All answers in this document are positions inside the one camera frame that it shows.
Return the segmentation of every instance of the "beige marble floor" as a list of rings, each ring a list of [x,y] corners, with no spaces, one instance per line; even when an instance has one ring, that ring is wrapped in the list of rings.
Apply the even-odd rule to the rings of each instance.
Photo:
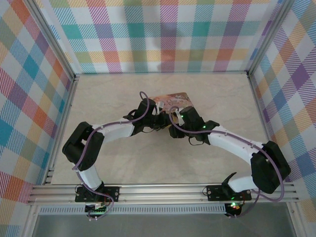
[[[103,124],[136,109],[140,90],[149,96],[186,92],[205,121],[266,142],[246,75],[125,74],[80,77],[62,144],[81,121]],[[232,172],[249,169],[220,148],[172,139],[167,129],[103,145],[96,167],[105,183],[222,182]],[[78,183],[71,168],[59,151],[52,184]]]

